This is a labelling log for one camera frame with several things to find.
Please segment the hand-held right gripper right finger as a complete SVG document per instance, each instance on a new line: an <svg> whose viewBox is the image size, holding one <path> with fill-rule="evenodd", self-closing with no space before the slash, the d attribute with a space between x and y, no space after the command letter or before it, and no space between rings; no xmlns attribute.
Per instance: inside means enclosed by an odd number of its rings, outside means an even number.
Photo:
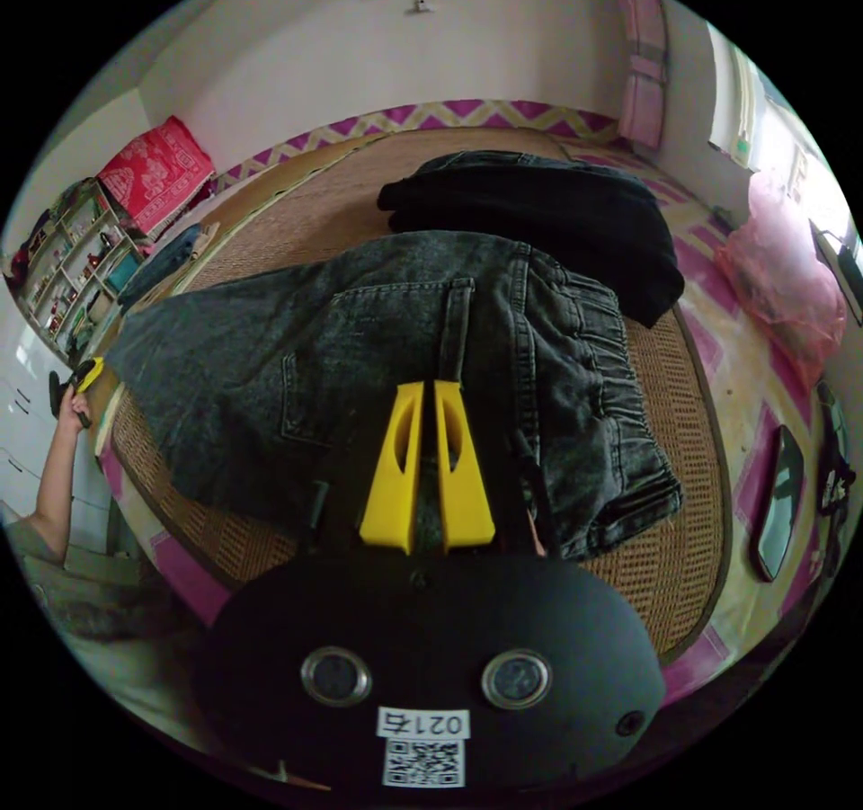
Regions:
<svg viewBox="0 0 863 810"><path fill-rule="evenodd" d="M461 387L436 380L433 393L444 552L487 547L495 526Z"/></svg>

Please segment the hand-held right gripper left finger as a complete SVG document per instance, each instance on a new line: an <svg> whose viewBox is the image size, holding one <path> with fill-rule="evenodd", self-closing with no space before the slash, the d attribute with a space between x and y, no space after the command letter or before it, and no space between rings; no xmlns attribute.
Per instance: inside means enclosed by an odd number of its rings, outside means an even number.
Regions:
<svg viewBox="0 0 863 810"><path fill-rule="evenodd" d="M384 410L376 465L361 517L364 545L396 549L409 555L420 479L423 434L422 382L396 387Z"/></svg>

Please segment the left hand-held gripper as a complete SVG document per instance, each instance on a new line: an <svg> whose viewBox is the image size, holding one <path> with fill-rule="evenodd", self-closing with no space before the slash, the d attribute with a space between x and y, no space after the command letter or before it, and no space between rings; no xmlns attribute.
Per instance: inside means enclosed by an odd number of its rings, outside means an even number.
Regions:
<svg viewBox="0 0 863 810"><path fill-rule="evenodd" d="M49 405L53 417L59 421L63 399L68 390L74 395L83 394L102 374L104 358L94 357L81 360L66 381L61 382L59 374L49 373Z"/></svg>

